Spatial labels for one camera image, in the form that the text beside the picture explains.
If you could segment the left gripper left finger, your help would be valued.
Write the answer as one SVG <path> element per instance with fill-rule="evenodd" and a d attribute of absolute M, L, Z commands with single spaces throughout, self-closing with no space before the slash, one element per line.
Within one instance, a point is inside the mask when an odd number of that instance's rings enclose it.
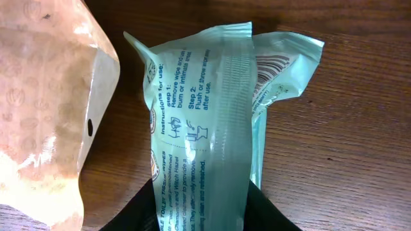
<path fill-rule="evenodd" d="M 99 231 L 159 231 L 152 180 Z"/>

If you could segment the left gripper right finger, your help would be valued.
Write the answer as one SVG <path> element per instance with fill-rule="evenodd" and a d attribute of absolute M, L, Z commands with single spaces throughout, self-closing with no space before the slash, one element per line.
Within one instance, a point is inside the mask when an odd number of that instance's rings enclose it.
<path fill-rule="evenodd" d="M 244 231 L 302 231 L 284 216 L 252 182 L 249 182 Z"/>

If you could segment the beige snack bag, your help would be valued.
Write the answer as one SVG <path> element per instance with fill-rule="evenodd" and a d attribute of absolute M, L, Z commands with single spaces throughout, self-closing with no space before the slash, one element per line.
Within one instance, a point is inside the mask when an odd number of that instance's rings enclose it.
<path fill-rule="evenodd" d="M 82 166 L 119 80 L 83 1 L 1 0 L 1 203 L 80 230 Z"/>

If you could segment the mint green snack packet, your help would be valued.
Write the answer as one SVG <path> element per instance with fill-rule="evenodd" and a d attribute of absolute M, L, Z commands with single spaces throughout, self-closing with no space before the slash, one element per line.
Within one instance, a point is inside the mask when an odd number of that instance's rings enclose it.
<path fill-rule="evenodd" d="M 145 64 L 151 168 L 161 230 L 242 230 L 259 184 L 267 108 L 300 96 L 323 41 L 252 23 L 214 26 L 154 47 L 126 33 Z"/>

